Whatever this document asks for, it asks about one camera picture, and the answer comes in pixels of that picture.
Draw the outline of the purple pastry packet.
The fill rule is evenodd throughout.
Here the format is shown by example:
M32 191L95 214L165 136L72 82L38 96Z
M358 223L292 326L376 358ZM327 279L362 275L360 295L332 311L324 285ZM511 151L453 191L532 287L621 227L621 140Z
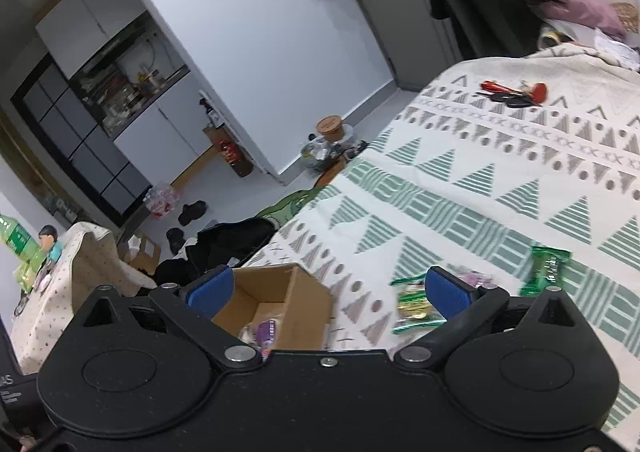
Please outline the purple pastry packet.
M497 287L496 282L492 276L488 274L480 273L475 270L465 270L462 272L461 279L469 286L480 288L484 287L486 290L491 290Z

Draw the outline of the green bun snack packet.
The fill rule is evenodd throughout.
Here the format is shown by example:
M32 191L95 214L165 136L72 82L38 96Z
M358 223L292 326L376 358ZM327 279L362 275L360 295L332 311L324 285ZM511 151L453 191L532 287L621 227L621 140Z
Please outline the green bun snack packet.
M392 329L393 334L431 330L446 322L427 299L424 279L397 279L393 280L390 286L396 294L397 320Z

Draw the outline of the dark green snack packet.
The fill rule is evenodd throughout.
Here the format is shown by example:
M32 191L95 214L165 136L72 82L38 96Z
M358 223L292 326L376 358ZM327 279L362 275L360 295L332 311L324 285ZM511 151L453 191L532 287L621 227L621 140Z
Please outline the dark green snack packet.
M548 246L532 248L532 268L518 294L523 297L538 296L547 287L563 287L565 266L572 260L568 250Z

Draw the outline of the black clothes on floor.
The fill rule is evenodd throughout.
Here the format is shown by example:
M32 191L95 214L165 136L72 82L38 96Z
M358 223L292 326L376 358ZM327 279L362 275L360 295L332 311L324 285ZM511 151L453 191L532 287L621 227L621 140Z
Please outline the black clothes on floor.
M160 262L152 279L157 285L189 284L219 266L245 264L261 250L277 232L268 219L253 217L231 224L214 224L194 238L171 228L166 232L172 257Z

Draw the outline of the purple snack packet in box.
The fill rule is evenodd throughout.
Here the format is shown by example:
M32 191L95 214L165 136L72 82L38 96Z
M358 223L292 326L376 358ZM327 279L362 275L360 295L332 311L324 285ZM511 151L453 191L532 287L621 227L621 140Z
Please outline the purple snack packet in box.
M268 352L277 341L280 324L279 318L249 323L240 331L239 339L260 352Z

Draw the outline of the black shoe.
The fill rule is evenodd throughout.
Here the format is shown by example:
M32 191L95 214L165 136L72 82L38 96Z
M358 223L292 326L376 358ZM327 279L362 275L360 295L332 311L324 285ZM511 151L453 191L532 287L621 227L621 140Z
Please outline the black shoe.
M178 223L186 227L191 222L202 218L208 209L206 201L196 201L191 204L185 204L178 216Z

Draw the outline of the cardboard box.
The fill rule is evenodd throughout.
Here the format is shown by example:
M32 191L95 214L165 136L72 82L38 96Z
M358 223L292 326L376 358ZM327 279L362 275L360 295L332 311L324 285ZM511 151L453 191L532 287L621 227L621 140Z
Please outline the cardboard box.
M333 298L298 264L237 268L234 290L213 322L233 336L247 325L277 321L273 348L320 350L326 343Z

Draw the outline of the water bottle pack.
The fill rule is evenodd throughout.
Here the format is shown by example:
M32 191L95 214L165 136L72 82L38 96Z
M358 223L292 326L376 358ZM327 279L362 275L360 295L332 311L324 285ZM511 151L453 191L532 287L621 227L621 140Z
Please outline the water bottle pack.
M180 194L168 183L157 183L145 193L143 204L145 208L156 218L163 218L180 202Z

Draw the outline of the green dinosaur plush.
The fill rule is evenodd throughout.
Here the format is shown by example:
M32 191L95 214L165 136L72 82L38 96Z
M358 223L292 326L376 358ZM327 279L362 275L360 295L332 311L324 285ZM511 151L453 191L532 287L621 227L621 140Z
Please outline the green dinosaur plush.
M315 186L311 189L295 191L281 198L276 204L258 212L257 217L269 220L277 230L280 230L308 203L312 202L322 190L322 186Z

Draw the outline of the dark soda bottle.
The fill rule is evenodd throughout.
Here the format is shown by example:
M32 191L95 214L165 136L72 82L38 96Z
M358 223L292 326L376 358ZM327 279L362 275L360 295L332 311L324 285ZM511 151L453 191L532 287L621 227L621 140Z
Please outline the dark soda bottle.
M239 177L245 178L252 173L253 163L245 156L230 134L219 129L216 133L216 145L224 160Z

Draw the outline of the patterned white green bedspread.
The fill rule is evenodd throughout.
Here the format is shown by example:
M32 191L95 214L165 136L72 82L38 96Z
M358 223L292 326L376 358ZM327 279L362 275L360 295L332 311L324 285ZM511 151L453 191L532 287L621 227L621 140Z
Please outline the patterned white green bedspread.
M543 82L541 106L480 95ZM604 428L639 446L639 76L591 48L485 58L444 71L252 259L295 262L332 293L333 350L395 352L393 280L475 270L517 293L532 248L563 276L620 373Z

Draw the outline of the plastic bag of trash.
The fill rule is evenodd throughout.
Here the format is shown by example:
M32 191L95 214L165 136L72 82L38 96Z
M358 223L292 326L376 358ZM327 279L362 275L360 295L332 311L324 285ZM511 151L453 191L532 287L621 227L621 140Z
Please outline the plastic bag of trash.
M364 140L352 141L342 139L337 142L329 142L323 137L311 134L308 141L300 150L302 164L315 172L325 172L337 164L340 160L348 163L367 149L369 143Z

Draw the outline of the instant noodle cup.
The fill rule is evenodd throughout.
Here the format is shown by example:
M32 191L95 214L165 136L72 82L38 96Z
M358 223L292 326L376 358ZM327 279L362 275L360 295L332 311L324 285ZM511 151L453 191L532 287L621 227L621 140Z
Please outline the instant noodle cup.
M323 139L331 143L339 142L345 135L343 120L338 115L322 118L317 124L317 131Z

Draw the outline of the pink garment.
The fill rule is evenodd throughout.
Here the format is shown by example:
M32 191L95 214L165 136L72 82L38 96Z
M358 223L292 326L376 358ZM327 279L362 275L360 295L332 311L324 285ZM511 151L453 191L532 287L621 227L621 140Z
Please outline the pink garment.
M626 28L614 8L602 0L526 0L538 16L570 22L623 40Z

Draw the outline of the grey door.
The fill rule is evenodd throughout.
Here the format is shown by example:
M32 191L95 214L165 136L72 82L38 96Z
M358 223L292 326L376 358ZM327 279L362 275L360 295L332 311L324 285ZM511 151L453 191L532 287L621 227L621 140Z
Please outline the grey door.
M419 91L462 60L448 19L432 17L431 0L357 0L397 85Z

